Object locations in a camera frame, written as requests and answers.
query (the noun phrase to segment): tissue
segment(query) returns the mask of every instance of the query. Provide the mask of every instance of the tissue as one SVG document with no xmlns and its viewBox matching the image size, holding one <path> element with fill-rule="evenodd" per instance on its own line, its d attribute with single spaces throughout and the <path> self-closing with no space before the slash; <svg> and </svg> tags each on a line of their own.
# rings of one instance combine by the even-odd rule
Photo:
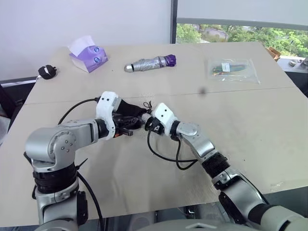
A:
<svg viewBox="0 0 308 231">
<path fill-rule="evenodd" d="M 90 73 L 108 61 L 103 48 L 96 46 L 91 36 L 76 39 L 68 46 L 72 62 L 78 68 Z"/>
</svg>

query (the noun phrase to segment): green foliage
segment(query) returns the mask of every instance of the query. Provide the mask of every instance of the green foliage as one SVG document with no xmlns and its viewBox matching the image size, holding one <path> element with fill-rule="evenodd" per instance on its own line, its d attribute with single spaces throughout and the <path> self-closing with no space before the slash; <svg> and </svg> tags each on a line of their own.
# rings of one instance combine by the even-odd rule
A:
<svg viewBox="0 0 308 231">
<path fill-rule="evenodd" d="M 202 38 L 214 42 L 217 39 L 205 34 L 205 29 L 213 28 L 225 32 L 228 42 L 260 41 L 265 47 L 272 46 L 282 55 L 308 56 L 308 32 L 270 27 L 199 25 L 199 31 L 190 24 L 177 25 L 177 42 L 199 42 Z"/>
<path fill-rule="evenodd" d="M 178 43 L 198 43 L 201 34 L 190 24 L 177 24 Z"/>
</svg>

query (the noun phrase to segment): purple tissue box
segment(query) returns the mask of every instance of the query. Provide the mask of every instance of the purple tissue box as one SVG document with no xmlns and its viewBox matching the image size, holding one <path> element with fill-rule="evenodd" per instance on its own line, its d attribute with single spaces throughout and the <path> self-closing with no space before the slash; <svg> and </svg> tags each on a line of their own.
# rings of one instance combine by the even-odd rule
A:
<svg viewBox="0 0 308 231">
<path fill-rule="evenodd" d="M 98 46 L 86 47 L 78 56 L 69 54 L 73 63 L 80 69 L 90 73 L 108 61 L 106 52 Z"/>
</svg>

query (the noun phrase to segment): window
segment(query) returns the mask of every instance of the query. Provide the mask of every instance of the window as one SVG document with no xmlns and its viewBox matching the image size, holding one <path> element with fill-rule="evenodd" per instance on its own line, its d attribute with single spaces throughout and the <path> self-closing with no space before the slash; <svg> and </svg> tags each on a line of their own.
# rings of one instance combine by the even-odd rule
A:
<svg viewBox="0 0 308 231">
<path fill-rule="evenodd" d="M 177 43 L 259 41 L 282 55 L 308 57 L 308 31 L 273 27 L 177 24 Z"/>
</svg>

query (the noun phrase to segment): plastic bag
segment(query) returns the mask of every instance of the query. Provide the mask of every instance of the plastic bag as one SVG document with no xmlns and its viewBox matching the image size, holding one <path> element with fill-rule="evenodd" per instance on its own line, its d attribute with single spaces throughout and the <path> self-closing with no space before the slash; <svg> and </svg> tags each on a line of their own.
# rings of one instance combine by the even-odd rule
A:
<svg viewBox="0 0 308 231">
<path fill-rule="evenodd" d="M 254 64 L 249 59 L 209 60 L 208 77 L 217 81 L 241 81 L 260 84 Z"/>
</svg>

